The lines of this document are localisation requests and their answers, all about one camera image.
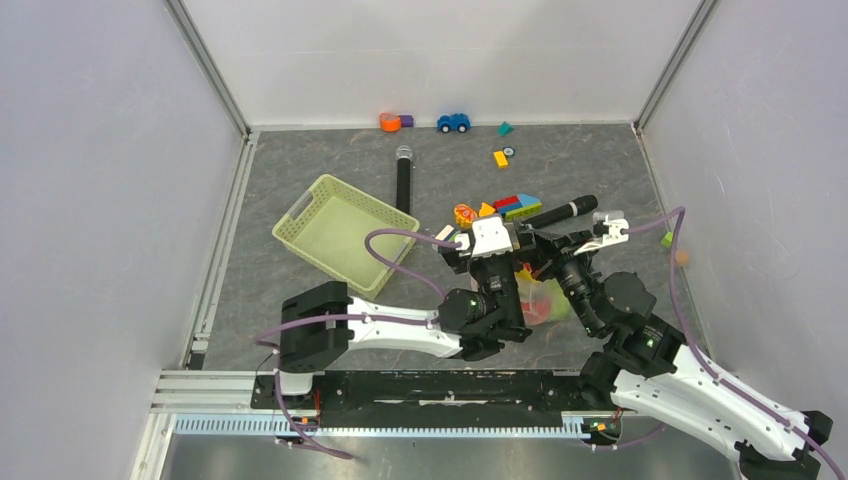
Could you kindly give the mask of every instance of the yellow toy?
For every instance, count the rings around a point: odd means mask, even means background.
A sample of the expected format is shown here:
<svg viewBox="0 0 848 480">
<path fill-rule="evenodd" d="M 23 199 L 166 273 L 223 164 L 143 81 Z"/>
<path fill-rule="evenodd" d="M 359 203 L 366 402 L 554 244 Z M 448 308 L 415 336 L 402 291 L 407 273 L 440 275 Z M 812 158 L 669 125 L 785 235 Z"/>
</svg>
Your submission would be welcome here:
<svg viewBox="0 0 848 480">
<path fill-rule="evenodd" d="M 498 150 L 492 155 L 495 156 L 495 163 L 498 164 L 498 168 L 503 169 L 509 166 L 509 162 L 506 160 L 506 155 L 503 153 L 503 151 Z"/>
<path fill-rule="evenodd" d="M 479 215 L 480 215 L 481 217 L 488 217 L 489 215 L 493 215 L 493 214 L 495 214 L 495 213 L 497 213 L 497 212 L 498 212 L 498 211 L 497 211 L 497 210 L 495 210 L 495 207 L 493 207 L 493 206 L 489 205 L 489 204 L 488 204 L 488 203 L 486 203 L 486 202 L 483 202 L 483 205 L 480 205 L 480 213 L 479 213 Z"/>
</svg>

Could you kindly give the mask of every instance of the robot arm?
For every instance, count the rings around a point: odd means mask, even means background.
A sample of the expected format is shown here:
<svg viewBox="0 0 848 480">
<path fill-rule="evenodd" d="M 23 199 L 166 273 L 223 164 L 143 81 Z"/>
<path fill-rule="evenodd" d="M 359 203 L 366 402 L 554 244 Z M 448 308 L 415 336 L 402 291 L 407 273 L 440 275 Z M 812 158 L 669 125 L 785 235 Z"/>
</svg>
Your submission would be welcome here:
<svg viewBox="0 0 848 480">
<path fill-rule="evenodd" d="M 459 249 L 440 253 L 456 273 L 470 273 L 479 290 L 454 289 L 437 310 L 351 298 L 342 282 L 328 282 L 286 301 L 283 322 L 323 313 L 364 318 L 298 327 L 282 335 L 285 390 L 308 392 L 312 373 L 324 370 L 345 350 L 405 349 L 474 361 L 498 353 L 504 341 L 523 342 L 532 331 L 524 325 L 514 272 L 530 264 L 539 280 L 557 280 L 587 335 L 609 337 L 580 372 L 581 395 L 590 405 L 614 404 L 657 418 L 739 462 L 749 480 L 815 479 L 819 464 L 804 440 L 725 383 L 776 410 L 819 443 L 829 437 L 830 418 L 781 406 L 709 359 L 719 377 L 705 372 L 683 334 L 652 313 L 656 297 L 635 274 L 616 272 L 598 280 L 592 257 L 627 241 L 628 224 L 620 212 L 596 213 L 594 220 L 591 232 L 568 235 L 535 230 L 530 222 L 504 223 L 499 216 L 474 221 L 457 236 Z M 416 324 L 389 322 L 380 315 Z"/>
</svg>

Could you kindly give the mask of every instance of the white wall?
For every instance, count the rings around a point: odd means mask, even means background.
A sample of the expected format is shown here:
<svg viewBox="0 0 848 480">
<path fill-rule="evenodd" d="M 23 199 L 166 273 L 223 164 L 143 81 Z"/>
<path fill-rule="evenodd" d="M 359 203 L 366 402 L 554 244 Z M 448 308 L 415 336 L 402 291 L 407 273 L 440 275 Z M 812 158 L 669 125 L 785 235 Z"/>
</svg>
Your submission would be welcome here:
<svg viewBox="0 0 848 480">
<path fill-rule="evenodd" d="M 0 478 L 127 478 L 239 139 L 164 2 L 0 5 Z"/>
<path fill-rule="evenodd" d="M 187 0 L 253 125 L 631 120 L 697 0 Z"/>
<path fill-rule="evenodd" d="M 845 2 L 721 2 L 646 131 L 667 204 L 690 212 L 687 277 L 715 355 L 832 416 L 843 468 L 846 17 Z"/>
</svg>

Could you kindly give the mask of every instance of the green block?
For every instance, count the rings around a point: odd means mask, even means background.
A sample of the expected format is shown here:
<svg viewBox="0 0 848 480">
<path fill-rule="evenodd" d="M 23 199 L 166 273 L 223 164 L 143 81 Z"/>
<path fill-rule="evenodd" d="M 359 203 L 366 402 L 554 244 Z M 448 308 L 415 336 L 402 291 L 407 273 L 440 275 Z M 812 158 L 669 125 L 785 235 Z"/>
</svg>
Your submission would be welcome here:
<svg viewBox="0 0 848 480">
<path fill-rule="evenodd" d="M 527 205 L 526 207 L 516 208 L 515 210 L 510 210 L 504 214 L 504 220 L 512 220 L 514 218 L 521 218 L 533 215 L 542 209 L 541 203 L 534 203 L 533 205 Z"/>
<path fill-rule="evenodd" d="M 506 135 L 507 133 L 509 133 L 513 130 L 515 130 L 515 129 L 512 128 L 512 125 L 508 124 L 507 122 L 504 122 L 504 123 L 501 124 L 501 127 L 498 129 L 498 135 L 503 137 L 504 135 Z"/>
</svg>

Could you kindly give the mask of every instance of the blue toy car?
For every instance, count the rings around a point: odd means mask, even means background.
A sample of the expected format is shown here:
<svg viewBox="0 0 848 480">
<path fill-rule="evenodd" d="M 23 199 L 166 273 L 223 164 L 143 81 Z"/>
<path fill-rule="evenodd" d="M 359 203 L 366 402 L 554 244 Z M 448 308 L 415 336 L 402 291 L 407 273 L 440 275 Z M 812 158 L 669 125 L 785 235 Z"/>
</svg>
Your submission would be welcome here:
<svg viewBox="0 0 848 480">
<path fill-rule="evenodd" d="M 464 113 L 454 113 L 453 115 L 442 115 L 436 123 L 438 128 L 443 133 L 448 133 L 451 130 L 456 130 L 459 133 L 465 133 L 471 128 L 471 120 Z"/>
</svg>

